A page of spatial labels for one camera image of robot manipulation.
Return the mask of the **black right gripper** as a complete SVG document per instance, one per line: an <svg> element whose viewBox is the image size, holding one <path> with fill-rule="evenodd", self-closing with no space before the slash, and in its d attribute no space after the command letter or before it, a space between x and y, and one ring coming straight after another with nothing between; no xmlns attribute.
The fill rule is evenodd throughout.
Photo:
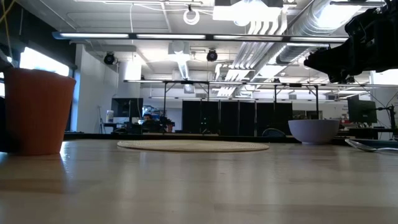
<svg viewBox="0 0 398 224"><path fill-rule="evenodd" d="M330 83L344 82L349 76L377 70L375 49L374 39L368 42L347 39L339 47L335 47L338 52L337 63L335 63L334 51L328 47L311 52L303 64L327 74Z"/></svg>

